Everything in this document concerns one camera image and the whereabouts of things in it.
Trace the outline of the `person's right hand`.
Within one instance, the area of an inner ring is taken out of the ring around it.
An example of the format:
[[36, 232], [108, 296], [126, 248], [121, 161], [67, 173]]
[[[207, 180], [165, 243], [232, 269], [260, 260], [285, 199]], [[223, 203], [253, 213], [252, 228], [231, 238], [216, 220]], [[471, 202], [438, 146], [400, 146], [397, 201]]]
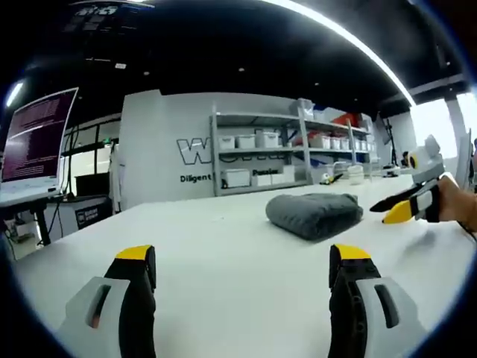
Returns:
[[476, 232], [476, 194], [460, 189], [446, 175], [437, 184], [440, 193], [440, 221], [460, 222], [467, 229]]

